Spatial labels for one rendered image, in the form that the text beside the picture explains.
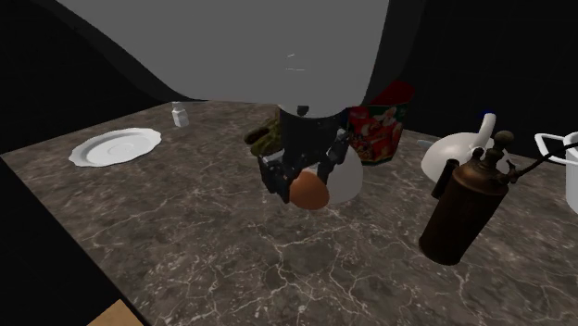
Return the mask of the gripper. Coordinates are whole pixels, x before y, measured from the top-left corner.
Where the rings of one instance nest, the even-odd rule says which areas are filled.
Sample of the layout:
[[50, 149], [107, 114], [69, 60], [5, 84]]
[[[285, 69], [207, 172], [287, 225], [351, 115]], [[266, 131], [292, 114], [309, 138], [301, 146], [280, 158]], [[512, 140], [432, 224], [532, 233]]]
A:
[[290, 184], [284, 171], [297, 171], [319, 163], [317, 176], [326, 184], [336, 165], [341, 165], [349, 147], [348, 132], [340, 130], [343, 114], [304, 118], [280, 108], [283, 151], [259, 156], [261, 180], [271, 194], [290, 202]]

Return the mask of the brown egg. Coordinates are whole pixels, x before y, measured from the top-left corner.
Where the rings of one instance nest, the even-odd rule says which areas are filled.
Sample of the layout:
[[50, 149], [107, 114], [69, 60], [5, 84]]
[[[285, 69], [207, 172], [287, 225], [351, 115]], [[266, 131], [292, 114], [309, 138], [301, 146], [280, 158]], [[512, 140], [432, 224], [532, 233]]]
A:
[[289, 188], [289, 200], [295, 206], [316, 210], [329, 203], [330, 195], [325, 183], [313, 172], [302, 170]]

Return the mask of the green lumpy object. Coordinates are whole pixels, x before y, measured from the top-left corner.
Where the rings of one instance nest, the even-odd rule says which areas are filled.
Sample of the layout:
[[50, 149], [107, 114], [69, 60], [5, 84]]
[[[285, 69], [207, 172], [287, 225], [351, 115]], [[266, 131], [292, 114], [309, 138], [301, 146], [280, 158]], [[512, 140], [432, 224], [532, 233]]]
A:
[[263, 125], [248, 132], [244, 142], [255, 156], [269, 156], [283, 149], [278, 118], [267, 119]]

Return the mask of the red printed carton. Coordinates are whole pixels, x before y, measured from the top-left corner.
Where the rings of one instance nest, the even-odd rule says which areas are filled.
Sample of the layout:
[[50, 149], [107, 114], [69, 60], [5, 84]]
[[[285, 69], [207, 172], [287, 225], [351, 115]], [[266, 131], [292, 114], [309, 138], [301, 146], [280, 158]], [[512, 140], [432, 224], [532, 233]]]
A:
[[347, 110], [349, 143], [366, 166], [390, 161], [404, 129], [404, 118], [415, 89], [393, 81], [369, 104]]

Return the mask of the small white bottle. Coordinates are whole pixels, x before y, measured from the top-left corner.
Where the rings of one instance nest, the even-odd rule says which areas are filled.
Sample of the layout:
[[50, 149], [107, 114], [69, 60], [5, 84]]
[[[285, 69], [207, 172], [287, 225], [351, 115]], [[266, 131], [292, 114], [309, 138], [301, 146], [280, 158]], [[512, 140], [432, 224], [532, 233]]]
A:
[[181, 102], [171, 103], [171, 114], [173, 117], [174, 124], [177, 127], [186, 127], [189, 125], [189, 118], [186, 109]]

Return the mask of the white teapot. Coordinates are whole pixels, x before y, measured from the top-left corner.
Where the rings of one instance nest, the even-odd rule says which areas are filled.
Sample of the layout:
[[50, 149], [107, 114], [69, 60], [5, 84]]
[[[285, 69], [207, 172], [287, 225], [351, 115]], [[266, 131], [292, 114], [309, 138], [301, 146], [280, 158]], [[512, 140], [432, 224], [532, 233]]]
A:
[[421, 161], [424, 174], [433, 182], [438, 182], [449, 159], [456, 159], [461, 166], [472, 159], [473, 152], [477, 148], [483, 149], [480, 161], [484, 160], [485, 152], [495, 143], [491, 137], [495, 123], [496, 115], [486, 113], [477, 133], [454, 133], [431, 143]]

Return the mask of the brown blowtorch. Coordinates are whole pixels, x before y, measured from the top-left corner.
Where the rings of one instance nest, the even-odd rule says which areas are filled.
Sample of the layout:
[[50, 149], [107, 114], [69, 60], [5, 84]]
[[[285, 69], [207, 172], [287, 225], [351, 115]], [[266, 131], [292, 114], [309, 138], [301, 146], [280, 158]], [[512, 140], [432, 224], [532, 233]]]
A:
[[565, 136], [564, 146], [543, 154], [527, 168], [518, 170], [510, 163], [509, 171], [502, 173], [497, 162], [513, 140], [512, 132], [497, 132], [494, 145], [487, 150], [474, 149], [466, 163], [455, 158], [446, 161], [432, 191], [438, 203], [419, 238], [421, 252], [431, 261], [458, 264], [509, 192], [509, 185], [554, 155], [578, 147], [578, 132]]

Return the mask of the white scalloped plate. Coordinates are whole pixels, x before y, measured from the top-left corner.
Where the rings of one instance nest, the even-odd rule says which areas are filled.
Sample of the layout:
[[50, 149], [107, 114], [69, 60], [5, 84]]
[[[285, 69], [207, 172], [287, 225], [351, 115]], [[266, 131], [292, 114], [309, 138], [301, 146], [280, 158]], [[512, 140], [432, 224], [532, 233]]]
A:
[[69, 161], [77, 167], [101, 168], [146, 155], [161, 143], [161, 133], [149, 128], [106, 132], [76, 146]]

